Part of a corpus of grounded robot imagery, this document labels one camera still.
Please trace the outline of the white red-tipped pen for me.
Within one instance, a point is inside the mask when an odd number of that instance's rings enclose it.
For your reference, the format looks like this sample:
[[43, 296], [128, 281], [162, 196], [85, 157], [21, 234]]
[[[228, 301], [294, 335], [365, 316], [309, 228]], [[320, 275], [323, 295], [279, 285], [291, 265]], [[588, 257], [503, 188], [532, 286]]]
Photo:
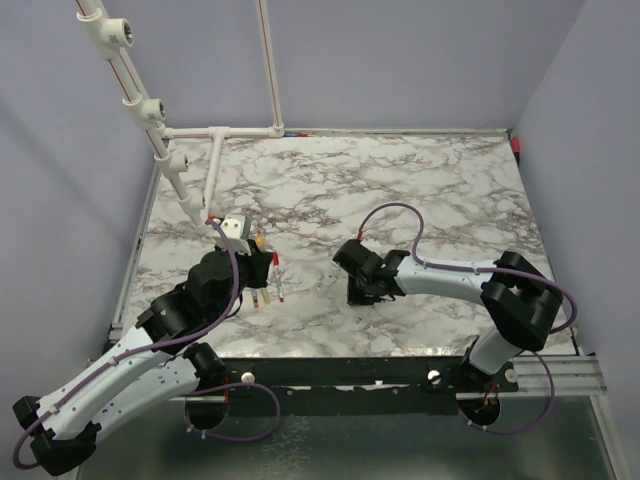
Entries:
[[275, 283], [276, 283], [276, 288], [278, 292], [278, 298], [281, 303], [284, 303], [285, 296], [284, 296], [284, 289], [283, 289], [282, 278], [281, 278], [280, 260], [279, 260], [278, 252], [273, 252], [273, 268], [275, 272]]

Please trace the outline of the pink orange-tipped marker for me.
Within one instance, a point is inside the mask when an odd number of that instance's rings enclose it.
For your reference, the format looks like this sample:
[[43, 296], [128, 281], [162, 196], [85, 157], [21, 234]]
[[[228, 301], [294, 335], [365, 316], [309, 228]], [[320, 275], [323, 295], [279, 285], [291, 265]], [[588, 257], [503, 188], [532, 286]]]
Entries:
[[264, 234], [261, 231], [258, 231], [256, 234], [256, 245], [261, 251], [266, 250], [266, 240]]

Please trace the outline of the yellow highlighter pen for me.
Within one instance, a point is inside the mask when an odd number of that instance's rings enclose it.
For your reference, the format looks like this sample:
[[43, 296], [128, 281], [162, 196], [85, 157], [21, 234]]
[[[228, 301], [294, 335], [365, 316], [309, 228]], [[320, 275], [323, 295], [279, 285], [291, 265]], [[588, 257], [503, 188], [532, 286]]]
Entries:
[[268, 289], [267, 288], [261, 288], [260, 291], [261, 291], [261, 295], [263, 297], [264, 302], [266, 304], [270, 304], [271, 303], [271, 297], [270, 297]]

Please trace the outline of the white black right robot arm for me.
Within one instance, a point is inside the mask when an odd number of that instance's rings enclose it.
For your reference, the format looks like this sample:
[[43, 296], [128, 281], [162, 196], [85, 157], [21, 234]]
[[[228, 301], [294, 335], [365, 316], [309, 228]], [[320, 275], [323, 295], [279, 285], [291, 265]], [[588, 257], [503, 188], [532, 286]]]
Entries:
[[506, 251], [495, 262], [444, 264], [418, 261], [412, 253], [391, 250], [381, 257], [361, 241], [346, 241], [333, 262], [348, 275], [347, 300], [354, 306], [388, 298], [431, 295], [481, 305], [493, 327], [465, 353], [461, 383], [481, 391], [501, 368], [523, 351], [546, 344], [563, 295], [522, 255]]

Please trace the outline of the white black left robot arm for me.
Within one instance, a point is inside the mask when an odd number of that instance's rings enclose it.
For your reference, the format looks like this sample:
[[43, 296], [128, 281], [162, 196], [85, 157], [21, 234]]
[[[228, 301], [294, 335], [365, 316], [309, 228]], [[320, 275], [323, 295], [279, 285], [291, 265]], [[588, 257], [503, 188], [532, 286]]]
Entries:
[[245, 288], [266, 286], [273, 257], [259, 250], [205, 254], [76, 378], [43, 397], [19, 399], [13, 412], [24, 433], [14, 448], [15, 467], [62, 475], [143, 410], [224, 385], [224, 363], [201, 339], [231, 315]]

